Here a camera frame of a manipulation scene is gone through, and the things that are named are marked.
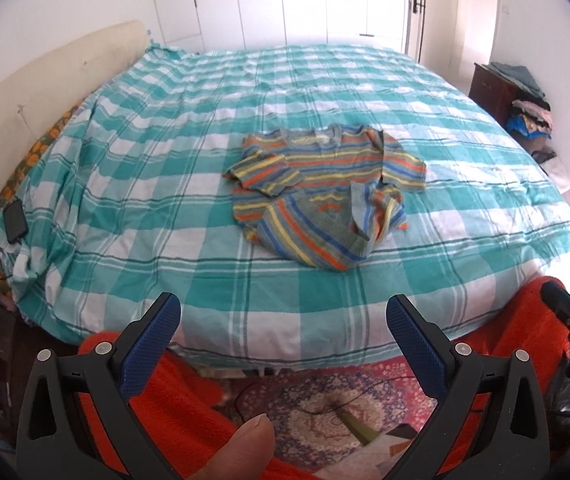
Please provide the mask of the person's left hand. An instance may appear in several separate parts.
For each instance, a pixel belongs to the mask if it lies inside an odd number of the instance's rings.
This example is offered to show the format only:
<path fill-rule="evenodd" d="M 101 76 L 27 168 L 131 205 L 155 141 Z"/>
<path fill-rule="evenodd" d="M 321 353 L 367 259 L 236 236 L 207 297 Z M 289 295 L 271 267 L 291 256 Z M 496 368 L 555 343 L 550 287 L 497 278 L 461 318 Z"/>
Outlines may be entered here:
<path fill-rule="evenodd" d="M 255 480 L 268 467 L 275 451 L 271 420 L 260 414 L 247 420 L 208 463 L 189 480 Z"/>

